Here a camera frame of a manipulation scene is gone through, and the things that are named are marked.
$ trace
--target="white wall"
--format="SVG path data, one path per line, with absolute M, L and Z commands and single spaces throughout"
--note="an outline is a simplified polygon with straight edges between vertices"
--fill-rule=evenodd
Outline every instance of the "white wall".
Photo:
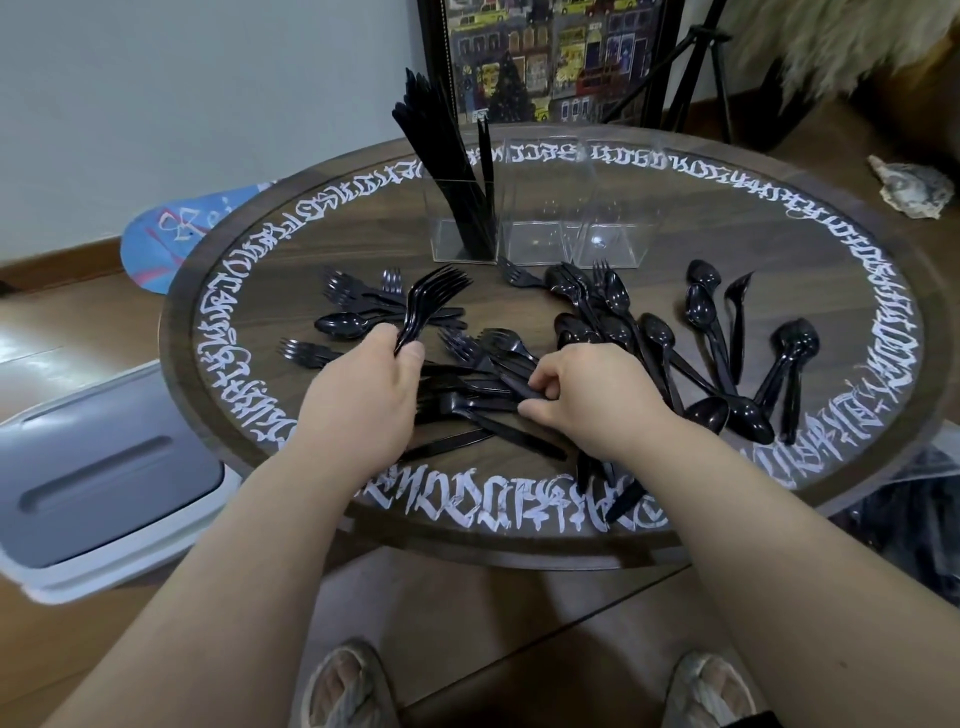
M 0 261 L 400 136 L 416 0 L 0 5 Z

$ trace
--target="tripod leg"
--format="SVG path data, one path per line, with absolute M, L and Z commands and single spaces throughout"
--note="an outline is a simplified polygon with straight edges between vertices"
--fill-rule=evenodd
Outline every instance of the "tripod leg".
M 680 79 L 680 85 L 677 86 L 677 93 L 674 94 L 673 103 L 670 105 L 670 111 L 667 112 L 666 121 L 663 128 L 669 132 L 682 132 L 684 122 L 686 121 L 686 111 L 690 108 L 690 101 L 693 99 L 693 92 L 697 87 L 697 79 L 700 78 L 700 71 L 704 67 L 704 60 L 707 58 L 707 45 L 709 38 L 700 36 L 693 46 L 693 53 L 686 62 L 684 76 Z
M 713 56 L 713 79 L 717 86 L 717 99 L 720 101 L 720 130 L 723 140 L 733 144 L 733 124 L 730 121 L 730 98 L 727 96 L 727 69 L 723 61 L 723 45 L 714 42 L 710 45 Z
M 652 83 L 653 80 L 664 71 L 664 69 L 666 69 L 666 72 L 669 73 L 670 66 L 673 64 L 673 61 L 675 61 L 683 51 L 689 48 L 693 41 L 693 34 L 687 34 L 687 36 L 677 44 L 677 47 L 670 51 L 670 55 L 651 68 L 647 72 L 647 75 L 643 77 L 643 81 L 641 81 L 633 91 L 620 99 L 619 103 L 617 103 L 617 105 L 613 107 L 606 116 L 603 117 L 600 123 L 609 124 L 612 122 L 617 116 L 620 115 L 622 110 L 624 110 L 637 96 L 640 95 L 640 92 L 644 88 L 650 85 L 650 83 Z

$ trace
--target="right hand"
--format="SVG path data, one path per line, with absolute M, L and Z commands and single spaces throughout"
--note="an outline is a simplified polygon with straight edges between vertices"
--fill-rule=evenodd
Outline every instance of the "right hand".
M 599 460 L 622 462 L 638 435 L 676 417 L 639 360 L 615 344 L 570 344 L 550 353 L 530 386 L 547 399 L 525 400 L 519 413 Z

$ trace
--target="fur rug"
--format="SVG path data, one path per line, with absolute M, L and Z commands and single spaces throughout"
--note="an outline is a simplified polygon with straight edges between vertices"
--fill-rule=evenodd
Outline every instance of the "fur rug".
M 737 65 L 783 58 L 784 99 L 804 88 L 820 98 L 919 61 L 958 13 L 960 0 L 730 0 L 720 25 Z

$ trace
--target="sandal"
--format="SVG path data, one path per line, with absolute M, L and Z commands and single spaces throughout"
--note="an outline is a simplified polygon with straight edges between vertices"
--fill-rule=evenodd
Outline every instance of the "sandal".
M 719 655 L 688 652 L 674 667 L 661 728 L 722 728 L 756 714 L 750 689 Z
M 367 643 L 334 647 L 307 682 L 300 728 L 399 728 L 387 674 Z

